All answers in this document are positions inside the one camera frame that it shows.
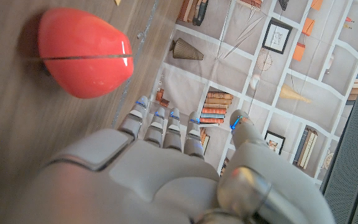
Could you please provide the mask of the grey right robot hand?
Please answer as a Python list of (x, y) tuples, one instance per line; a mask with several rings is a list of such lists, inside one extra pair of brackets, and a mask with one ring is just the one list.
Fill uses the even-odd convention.
[(236, 148), (223, 173), (203, 157), (200, 119), (185, 134), (159, 109), (138, 137), (148, 99), (117, 129), (54, 155), (7, 214), (8, 223), (333, 223), (322, 193), (269, 148), (247, 113), (230, 118)]

